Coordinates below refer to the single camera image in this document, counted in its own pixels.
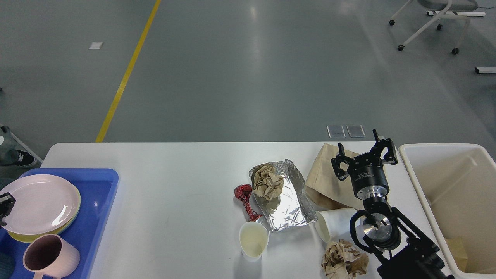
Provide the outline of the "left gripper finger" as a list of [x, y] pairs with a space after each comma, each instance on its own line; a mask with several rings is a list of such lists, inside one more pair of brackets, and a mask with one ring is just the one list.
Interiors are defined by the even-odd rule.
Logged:
[[7, 223], [4, 218], [11, 214], [16, 203], [16, 199], [11, 193], [4, 193], [0, 196], [0, 226], [5, 226]]

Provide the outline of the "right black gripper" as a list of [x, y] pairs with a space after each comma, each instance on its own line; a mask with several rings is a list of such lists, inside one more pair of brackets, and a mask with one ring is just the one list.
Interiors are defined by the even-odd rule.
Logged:
[[[348, 176], [351, 179], [354, 195], [360, 200], [371, 197], [386, 197], [389, 185], [384, 172], [384, 165], [398, 164], [396, 148], [391, 138], [381, 137], [376, 129], [372, 130], [375, 143], [369, 154], [361, 154], [351, 158], [345, 154], [342, 143], [338, 143], [336, 157], [331, 164], [336, 177], [344, 181]], [[341, 168], [345, 163], [347, 170]]]

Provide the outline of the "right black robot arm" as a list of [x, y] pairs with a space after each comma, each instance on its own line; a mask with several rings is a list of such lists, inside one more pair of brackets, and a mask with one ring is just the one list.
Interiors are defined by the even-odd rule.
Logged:
[[374, 129], [374, 146], [369, 152], [348, 157], [342, 143], [331, 164], [340, 181], [350, 178], [354, 196], [363, 202], [350, 219], [353, 242], [380, 262], [383, 279], [453, 279], [442, 270], [440, 248], [418, 226], [387, 200], [390, 188], [384, 166], [398, 163], [391, 138]]

